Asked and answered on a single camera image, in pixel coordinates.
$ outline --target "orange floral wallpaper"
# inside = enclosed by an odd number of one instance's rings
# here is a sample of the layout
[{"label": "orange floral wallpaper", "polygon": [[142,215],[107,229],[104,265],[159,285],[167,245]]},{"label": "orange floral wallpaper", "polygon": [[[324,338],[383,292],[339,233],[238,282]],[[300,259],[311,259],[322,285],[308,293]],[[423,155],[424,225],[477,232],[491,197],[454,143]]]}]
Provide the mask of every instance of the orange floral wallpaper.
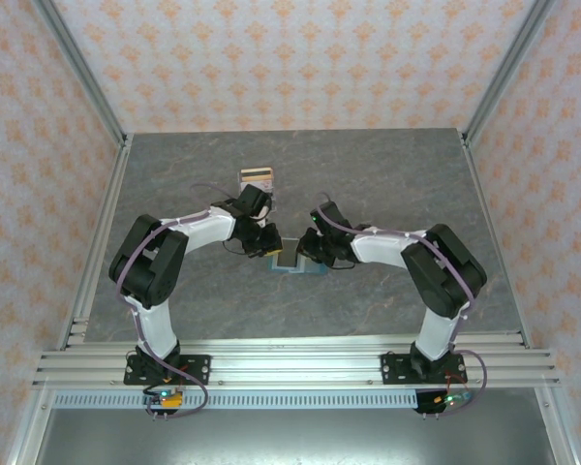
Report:
[{"label": "orange floral wallpaper", "polygon": [[581,0],[558,0],[473,147],[538,346],[558,350],[581,436]]},{"label": "orange floral wallpaper", "polygon": [[127,132],[466,128],[533,0],[57,0]]},{"label": "orange floral wallpaper", "polygon": [[30,0],[0,2],[0,464],[55,348],[116,147]]}]

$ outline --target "gray floor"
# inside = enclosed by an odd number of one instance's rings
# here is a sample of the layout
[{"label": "gray floor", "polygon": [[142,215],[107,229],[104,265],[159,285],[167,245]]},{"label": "gray floor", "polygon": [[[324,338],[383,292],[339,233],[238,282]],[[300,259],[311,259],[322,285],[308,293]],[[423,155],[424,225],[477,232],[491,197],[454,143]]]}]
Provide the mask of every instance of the gray floor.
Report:
[{"label": "gray floor", "polygon": [[[273,167],[282,236],[311,226],[315,194],[327,191],[356,225],[406,231],[447,223],[485,267],[489,281],[463,330],[519,329],[512,295],[453,129],[138,135],[134,138],[87,341],[135,340],[107,269],[134,220],[202,210],[188,186],[214,181],[238,191],[242,168]],[[220,200],[202,192],[207,202]],[[170,299],[179,338],[327,336],[418,332],[424,314],[399,268],[364,264],[325,276],[280,275],[212,244],[191,253]]]},{"label": "gray floor", "polygon": [[59,410],[39,465],[553,465],[532,389],[489,389],[440,420],[411,410],[208,410],[153,422],[133,410]]}]

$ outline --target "black mounting plate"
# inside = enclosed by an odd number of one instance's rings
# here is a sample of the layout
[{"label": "black mounting plate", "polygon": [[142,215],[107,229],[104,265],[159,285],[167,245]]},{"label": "black mounting plate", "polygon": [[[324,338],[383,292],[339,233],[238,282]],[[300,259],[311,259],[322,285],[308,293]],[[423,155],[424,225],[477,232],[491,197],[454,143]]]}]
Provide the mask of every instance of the black mounting plate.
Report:
[{"label": "black mounting plate", "polygon": [[[132,357],[137,358],[138,355],[128,356],[127,366],[138,366],[137,363],[131,363]],[[211,356],[190,356],[183,355],[179,356],[179,363],[177,366],[183,367],[187,365],[183,371],[188,375],[192,375],[194,378],[199,380],[204,385],[209,384],[209,375],[211,373]],[[128,372],[125,369],[125,378],[123,379],[123,384],[126,386],[151,386],[160,383],[159,378],[150,379],[145,376],[143,372],[137,372],[137,370],[131,369]],[[181,377],[174,377],[169,383],[164,383],[165,386],[177,386],[178,384],[185,386],[193,385],[194,383]]]},{"label": "black mounting plate", "polygon": [[[467,371],[463,356],[450,355],[438,372],[429,373],[425,379],[420,378],[419,374],[412,369],[409,354],[389,352],[381,356],[381,375],[384,385],[446,385],[446,372],[460,376],[466,383]],[[453,385],[461,384],[456,378],[451,378],[450,383]]]}]

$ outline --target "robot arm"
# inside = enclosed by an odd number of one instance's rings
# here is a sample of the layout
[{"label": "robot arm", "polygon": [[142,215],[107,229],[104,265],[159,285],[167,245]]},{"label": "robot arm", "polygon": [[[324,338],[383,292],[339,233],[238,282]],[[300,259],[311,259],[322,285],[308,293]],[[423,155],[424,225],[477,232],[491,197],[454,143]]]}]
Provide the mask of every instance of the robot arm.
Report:
[{"label": "robot arm", "polygon": [[[123,281],[121,294],[137,308],[142,333],[155,356],[175,366],[180,353],[170,323],[168,298],[176,285],[183,257],[204,245],[233,238],[241,241],[250,258],[280,250],[282,242],[275,224],[267,224],[263,218],[269,205],[267,194],[248,185],[238,199],[220,201],[208,210],[181,218],[177,225],[155,237],[146,252],[136,258]],[[110,265],[110,279],[117,282],[141,242],[171,221],[150,215],[138,217]],[[143,363],[155,366],[141,340],[137,352]]]},{"label": "robot arm", "polygon": [[362,233],[350,233],[336,229],[321,214],[343,228],[351,228],[336,203],[328,201],[320,210],[311,212],[318,231],[308,229],[299,242],[298,252],[330,267],[335,260],[346,260],[405,268],[426,304],[421,330],[411,347],[411,368],[425,382],[438,379],[445,365],[451,362],[451,340],[461,311],[470,303],[451,272],[416,237],[423,237],[438,247],[474,296],[486,283],[484,269],[446,225],[403,235],[360,225],[357,231]]}]

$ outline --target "patterned wallpaper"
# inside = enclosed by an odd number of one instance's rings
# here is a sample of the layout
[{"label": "patterned wallpaper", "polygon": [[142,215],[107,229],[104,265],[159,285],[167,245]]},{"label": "patterned wallpaper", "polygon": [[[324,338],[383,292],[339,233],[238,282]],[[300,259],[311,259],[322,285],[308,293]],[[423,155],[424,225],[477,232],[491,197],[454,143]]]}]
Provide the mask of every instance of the patterned wallpaper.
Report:
[{"label": "patterned wallpaper", "polygon": [[0,2],[0,464],[53,349],[115,145],[30,0]]},{"label": "patterned wallpaper", "polygon": [[581,0],[558,0],[473,147],[505,262],[581,437]]},{"label": "patterned wallpaper", "polygon": [[533,0],[57,0],[127,132],[464,129]]}]

